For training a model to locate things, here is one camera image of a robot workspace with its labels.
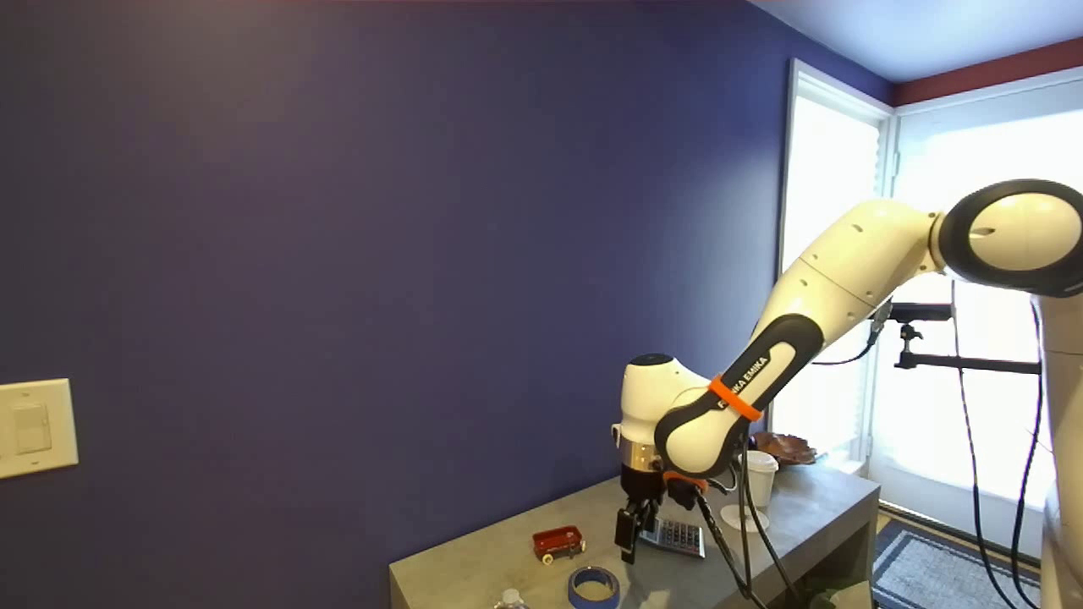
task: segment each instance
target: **tape roll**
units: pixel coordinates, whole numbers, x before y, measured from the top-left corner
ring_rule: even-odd
[[[607,569],[578,569],[567,576],[570,609],[614,609],[620,578]]]

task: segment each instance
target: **white ceiling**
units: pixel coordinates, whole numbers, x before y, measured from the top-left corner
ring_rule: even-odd
[[[749,0],[887,82],[1083,38],[1083,0]]]

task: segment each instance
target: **small object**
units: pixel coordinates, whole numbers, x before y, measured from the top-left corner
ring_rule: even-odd
[[[658,522],[653,530],[639,535],[653,549],[666,549],[689,559],[706,559],[706,535],[699,524]]]
[[[727,529],[741,530],[741,505],[725,505],[717,515]],[[751,512],[744,505],[744,535],[769,530],[769,529],[771,529],[771,516],[765,512],[754,512],[754,516],[751,516]]]
[[[532,605],[529,605],[529,599],[522,599],[519,588],[505,588],[505,594],[494,609],[532,609]]]
[[[578,529],[547,529],[547,530],[534,530],[534,556],[538,560],[552,560],[552,559],[570,559],[586,551],[586,539]]]
[[[783,465],[815,461],[815,450],[809,445],[809,438],[793,432],[759,432],[754,445],[771,454]]]
[[[759,512],[769,512],[776,493],[778,461],[769,450],[749,450],[749,493]]]
[[[607,569],[578,569],[567,576],[567,601],[570,609],[614,609],[620,578]]]

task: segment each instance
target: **orange ring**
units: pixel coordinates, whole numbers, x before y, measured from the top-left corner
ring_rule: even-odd
[[[727,388],[717,376],[709,379],[709,392],[744,420],[765,417],[751,403],[744,403],[734,388]]]

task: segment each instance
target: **orange object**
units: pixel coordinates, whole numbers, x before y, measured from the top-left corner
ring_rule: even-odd
[[[717,376],[709,379],[709,392],[725,403],[725,406],[731,406],[736,417],[744,417],[744,420],[759,420],[761,414],[751,406],[751,403],[744,403],[734,388],[727,388]]]
[[[547,530],[534,530],[534,556],[538,560],[552,560],[552,559],[570,559],[586,551],[586,539],[578,529],[547,529]]]

